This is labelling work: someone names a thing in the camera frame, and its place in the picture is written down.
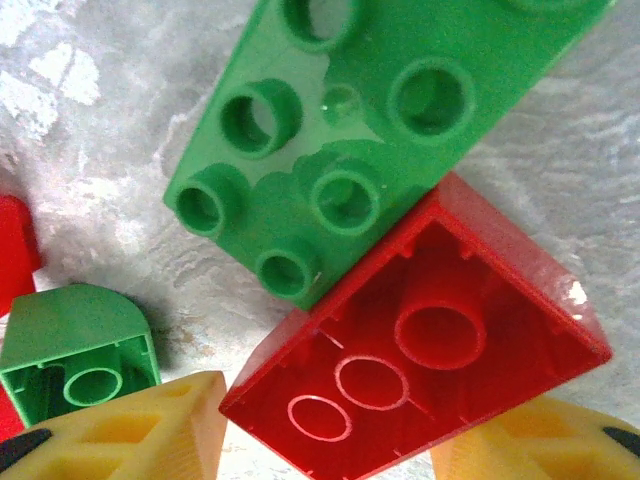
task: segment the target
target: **red block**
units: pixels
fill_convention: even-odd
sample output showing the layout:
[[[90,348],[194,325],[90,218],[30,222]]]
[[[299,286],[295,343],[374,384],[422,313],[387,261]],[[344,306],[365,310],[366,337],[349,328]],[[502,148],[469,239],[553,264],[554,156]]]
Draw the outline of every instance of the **red block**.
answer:
[[[15,437],[22,430],[24,430],[22,421],[13,408],[9,396],[0,385],[0,443]]]
[[[605,363],[580,283],[449,174],[221,411],[309,477],[368,477]]]
[[[41,266],[29,209],[0,195],[0,316],[15,297],[35,292],[32,273]]]

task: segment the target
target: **green block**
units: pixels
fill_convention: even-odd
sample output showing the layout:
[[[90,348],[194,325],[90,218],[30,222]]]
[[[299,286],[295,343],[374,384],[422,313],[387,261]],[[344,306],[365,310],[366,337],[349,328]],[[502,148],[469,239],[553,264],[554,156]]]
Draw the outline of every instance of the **green block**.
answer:
[[[164,201],[309,309],[610,0],[262,0]]]
[[[25,426],[160,384],[149,325],[127,298],[71,285],[13,302],[0,380]]]

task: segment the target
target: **white marble surface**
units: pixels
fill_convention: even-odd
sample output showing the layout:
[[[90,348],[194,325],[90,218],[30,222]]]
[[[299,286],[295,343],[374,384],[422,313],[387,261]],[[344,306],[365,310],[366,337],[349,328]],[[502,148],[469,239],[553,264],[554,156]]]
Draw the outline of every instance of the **white marble surface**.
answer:
[[[31,204],[47,261],[39,287],[81,281],[133,297],[165,379],[222,369],[231,382],[290,309],[161,202],[252,5],[0,0],[0,191]],[[639,16],[640,2],[620,0],[458,167],[581,277],[615,348],[555,395],[636,425]],[[424,454],[377,478],[430,475]],[[220,478],[302,475],[231,426]]]

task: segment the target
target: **green brick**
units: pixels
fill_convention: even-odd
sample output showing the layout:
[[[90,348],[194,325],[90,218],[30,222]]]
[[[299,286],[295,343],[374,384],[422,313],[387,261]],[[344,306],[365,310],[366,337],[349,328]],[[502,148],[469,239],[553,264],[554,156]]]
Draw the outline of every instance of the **green brick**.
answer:
[[[611,3],[262,0],[164,201],[309,309]]]
[[[71,285],[13,302],[0,380],[25,426],[160,383],[149,325],[127,298]]]

